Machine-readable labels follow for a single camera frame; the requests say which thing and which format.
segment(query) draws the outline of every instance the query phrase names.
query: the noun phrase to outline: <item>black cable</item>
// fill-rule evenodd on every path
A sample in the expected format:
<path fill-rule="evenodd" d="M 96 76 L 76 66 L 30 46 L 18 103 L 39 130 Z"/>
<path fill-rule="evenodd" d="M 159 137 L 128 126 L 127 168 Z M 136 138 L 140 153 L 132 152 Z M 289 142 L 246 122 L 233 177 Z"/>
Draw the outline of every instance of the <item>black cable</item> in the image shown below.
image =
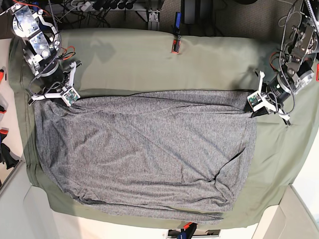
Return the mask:
<path fill-rule="evenodd" d="M 80 28 L 81 28 L 81 24 L 82 24 L 82 20 L 83 20 L 83 19 L 85 19 L 84 12 L 82 12 L 82 14 L 81 14 Z"/>
<path fill-rule="evenodd" d="M 59 4 L 63 7 L 63 16 L 65 16 L 65 0 L 63 0 L 63 5 L 62 4 Z"/>
<path fill-rule="evenodd" d="M 89 25 L 89 23 L 90 23 L 91 14 L 88 12 L 88 13 L 87 13 L 87 15 L 89 15 L 89 17 L 88 17 L 88 23 L 87 23 L 87 26 L 88 26 L 88 25 Z"/>
<path fill-rule="evenodd" d="M 59 81 L 54 82 L 54 83 L 49 87 L 49 89 L 47 89 L 46 92 L 43 93 L 43 96 L 45 97 L 45 95 L 48 94 L 48 93 L 53 89 L 53 87 L 54 87 L 56 84 L 60 84 L 60 85 L 61 85 L 61 82 L 59 82 Z"/>
<path fill-rule="evenodd" d="M 268 97 L 270 98 L 270 100 L 275 104 L 275 106 L 276 106 L 276 113 L 278 113 L 278 101 L 277 101 L 277 97 L 275 96 L 275 94 L 273 93 L 273 92 L 268 92 L 267 93 L 267 95 L 268 95 Z"/>
<path fill-rule="evenodd" d="M 71 26 L 71 28 L 74 29 L 73 23 L 71 23 L 66 16 L 64 16 L 63 19 L 65 19 L 65 20 L 67 21 L 67 23 Z"/>
<path fill-rule="evenodd" d="M 221 36 L 225 36 L 224 33 L 217 26 L 215 26 L 215 28 L 216 28 L 217 31 L 219 31 Z"/>
<path fill-rule="evenodd" d="M 83 16 L 83 18 L 81 18 L 80 20 L 73 21 L 73 22 L 71 22 L 70 24 L 78 23 L 78 22 L 80 22 L 81 20 L 84 20 L 85 18 L 86 18 L 86 17 L 85 17 L 85 16 Z"/>
<path fill-rule="evenodd" d="M 101 25 L 101 23 L 105 23 L 105 24 L 107 24 L 108 28 L 111 28 L 111 25 L 105 19 L 106 15 L 108 14 L 108 12 L 110 10 L 111 9 L 109 8 L 106 12 L 104 12 L 103 16 L 100 16 L 103 12 L 100 12 L 98 15 L 95 16 L 96 20 L 99 21 L 97 27 L 99 27 Z"/>
<path fill-rule="evenodd" d="M 283 71 L 283 68 L 282 68 L 282 64 L 281 64 L 281 58 L 282 58 L 282 53 L 283 53 L 283 47 L 284 47 L 284 41 L 285 41 L 285 34 L 286 34 L 286 28 L 287 28 L 287 23 L 288 23 L 288 20 L 289 20 L 289 16 L 290 16 L 290 14 L 292 13 L 292 11 L 293 11 L 293 9 L 294 9 L 294 7 L 295 7 L 295 5 L 296 5 L 296 3 L 298 2 L 299 0 L 296 0 L 292 5 L 291 5 L 291 8 L 290 8 L 290 10 L 289 10 L 289 12 L 288 12 L 288 14 L 287 14 L 287 17 L 286 17 L 286 21 L 285 21 L 285 25 L 284 25 L 284 31 L 283 31 L 283 38 L 282 38 L 282 41 L 281 41 L 281 45 L 280 45 L 280 51 L 279 51 L 279 68 L 280 68 L 280 74 L 282 74 L 282 76 L 283 76 L 283 78 L 284 78 L 284 80 L 285 80 L 285 82 L 286 82 L 286 84 L 287 84 L 287 87 L 289 88 L 289 90 L 290 90 L 290 93 L 291 93 L 291 95 L 292 95 L 292 97 L 293 97 L 293 101 L 294 101 L 294 104 L 293 104 L 293 108 L 289 111 L 289 112 L 287 112 L 287 113 L 284 113 L 284 114 L 280 114 L 280 115 L 288 115 L 288 114 L 290 114 L 294 109 L 295 109 L 295 106 L 296 106 L 296 97 L 295 97 L 295 94 L 294 94 L 294 92 L 293 92 L 293 90 L 292 90 L 292 88 L 291 88 L 291 86 L 290 86 L 290 84 L 289 84 L 289 82 L 288 82 L 288 80 L 287 80 L 287 78 L 286 78 L 286 76 L 285 76 L 285 73 L 284 73 L 284 71 Z"/>
<path fill-rule="evenodd" d="M 74 56 L 76 53 L 75 52 L 68 52 L 68 53 L 65 53 L 65 54 L 59 56 L 58 59 L 63 60 L 63 58 L 68 57 L 70 54 L 73 54 L 72 56 Z"/>
<path fill-rule="evenodd" d="M 70 9 L 66 6 L 68 4 L 68 2 L 69 1 L 66 1 L 64 4 L 60 4 L 60 3 L 58 3 L 58 4 L 63 7 L 63 10 L 70 11 Z M 70 13 L 77 15 L 77 16 L 81 16 L 83 12 L 70 11 Z"/>

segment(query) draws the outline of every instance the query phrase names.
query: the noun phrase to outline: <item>green cloth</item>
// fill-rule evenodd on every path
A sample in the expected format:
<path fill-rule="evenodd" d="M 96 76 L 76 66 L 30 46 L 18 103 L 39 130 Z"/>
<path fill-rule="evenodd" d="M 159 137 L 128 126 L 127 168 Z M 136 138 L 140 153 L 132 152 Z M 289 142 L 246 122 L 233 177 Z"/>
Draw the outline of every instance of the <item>green cloth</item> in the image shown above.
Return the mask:
<path fill-rule="evenodd" d="M 253 39 L 227 37 L 182 37 L 179 54 L 171 53 L 174 36 L 168 33 L 123 29 L 79 29 L 62 33 L 62 46 L 76 48 L 82 61 L 75 74 L 75 88 L 81 97 L 129 95 L 136 92 L 217 89 L 256 89 L 253 69 L 274 77 L 269 56 L 276 45 Z M 32 79 L 17 39 L 11 43 L 9 82 L 15 92 L 19 128 L 24 145 L 27 172 L 32 185 L 44 189 L 51 208 L 60 213 L 105 222 L 175 229 L 187 222 L 129 216 L 110 216 L 72 200 L 44 175 L 34 140 L 33 108 L 24 90 Z M 217 225 L 200 229 L 246 227 L 259 222 L 263 211 L 277 205 L 299 173 L 319 126 L 319 82 L 313 80 L 296 96 L 286 128 L 276 115 L 258 118 L 257 141 L 247 182 L 233 211 Z M 285 109 L 292 107 L 292 99 Z"/>

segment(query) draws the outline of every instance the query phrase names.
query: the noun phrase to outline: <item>gray cloth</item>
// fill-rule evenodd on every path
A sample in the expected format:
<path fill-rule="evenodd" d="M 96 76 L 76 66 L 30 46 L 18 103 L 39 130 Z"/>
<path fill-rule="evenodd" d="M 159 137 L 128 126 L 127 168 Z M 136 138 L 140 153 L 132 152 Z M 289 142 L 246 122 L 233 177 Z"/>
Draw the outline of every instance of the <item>gray cloth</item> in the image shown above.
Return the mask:
<path fill-rule="evenodd" d="M 111 215 L 217 222 L 232 210 L 254 153 L 247 95 L 153 92 L 69 108 L 37 102 L 42 169 L 64 193 Z"/>

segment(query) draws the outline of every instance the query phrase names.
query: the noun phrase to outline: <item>floor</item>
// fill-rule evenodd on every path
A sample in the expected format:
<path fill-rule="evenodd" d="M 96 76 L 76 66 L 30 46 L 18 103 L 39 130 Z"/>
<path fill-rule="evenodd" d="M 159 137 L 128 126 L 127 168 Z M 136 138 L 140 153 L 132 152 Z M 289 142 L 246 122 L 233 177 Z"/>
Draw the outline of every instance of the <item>floor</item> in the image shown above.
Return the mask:
<path fill-rule="evenodd" d="M 262 41 L 280 42 L 283 29 L 278 27 L 278 20 L 287 15 L 290 5 L 283 0 L 258 0 L 251 5 L 241 5 L 233 0 L 213 0 L 216 26 L 224 36 L 255 38 Z M 160 14 L 160 31 L 172 33 L 175 12 L 180 11 L 180 0 L 166 0 Z M 67 20 L 77 21 L 78 15 L 68 14 Z M 97 27 L 93 17 L 84 16 L 81 27 Z M 106 20 L 111 27 L 146 29 L 147 24 L 135 13 L 128 11 L 124 16 L 123 11 L 110 11 Z M 298 24 L 300 16 L 294 14 L 289 27 Z M 0 39 L 11 38 L 12 32 L 8 23 L 11 22 L 9 14 L 0 17 Z M 69 25 L 64 24 L 60 28 L 79 28 L 80 22 Z M 214 31 L 211 21 L 202 22 L 186 27 L 181 27 L 182 35 L 213 36 Z"/>

